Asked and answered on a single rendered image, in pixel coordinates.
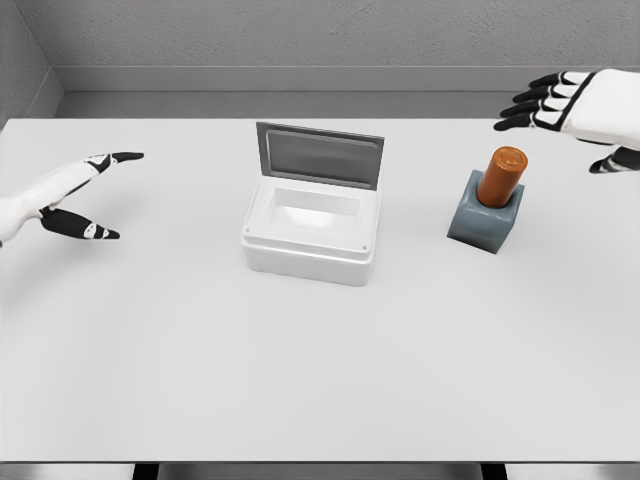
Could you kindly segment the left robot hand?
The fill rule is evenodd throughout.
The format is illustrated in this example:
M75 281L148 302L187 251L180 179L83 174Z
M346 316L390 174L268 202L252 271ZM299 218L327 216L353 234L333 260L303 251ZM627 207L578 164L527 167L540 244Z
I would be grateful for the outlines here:
M37 219L50 232L81 240L116 240L120 234L82 215L59 207L69 195L114 165L140 160L141 152L115 152L67 163L34 180L16 193L0 197L0 248Z

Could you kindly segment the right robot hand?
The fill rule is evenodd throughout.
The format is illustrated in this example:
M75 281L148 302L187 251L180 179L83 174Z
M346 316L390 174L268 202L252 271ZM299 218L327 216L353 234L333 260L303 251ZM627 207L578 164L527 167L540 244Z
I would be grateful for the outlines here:
M496 131L539 128L616 149L592 174L640 172L640 72L561 71L531 81L500 112Z

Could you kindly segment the orange-brown cylinder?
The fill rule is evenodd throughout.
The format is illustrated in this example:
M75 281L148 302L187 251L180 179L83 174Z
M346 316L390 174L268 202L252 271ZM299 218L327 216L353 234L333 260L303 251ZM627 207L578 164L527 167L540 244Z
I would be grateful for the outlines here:
M489 208L504 207L527 166L523 151L511 146L496 149L476 190L479 202Z

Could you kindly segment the grey-blue square holder block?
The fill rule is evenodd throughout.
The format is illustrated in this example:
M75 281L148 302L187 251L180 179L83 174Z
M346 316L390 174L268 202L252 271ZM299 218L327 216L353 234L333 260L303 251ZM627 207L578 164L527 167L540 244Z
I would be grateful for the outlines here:
M473 170L465 186L447 237L497 254L515 225L525 186L518 184L505 206L491 208L477 198L483 173Z

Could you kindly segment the white box with grey lid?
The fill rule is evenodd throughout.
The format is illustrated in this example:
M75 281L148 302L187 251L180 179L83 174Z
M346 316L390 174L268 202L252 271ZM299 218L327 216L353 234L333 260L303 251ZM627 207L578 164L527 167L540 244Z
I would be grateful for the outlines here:
M241 246L254 271L367 284L379 222L379 136L259 121L261 176Z

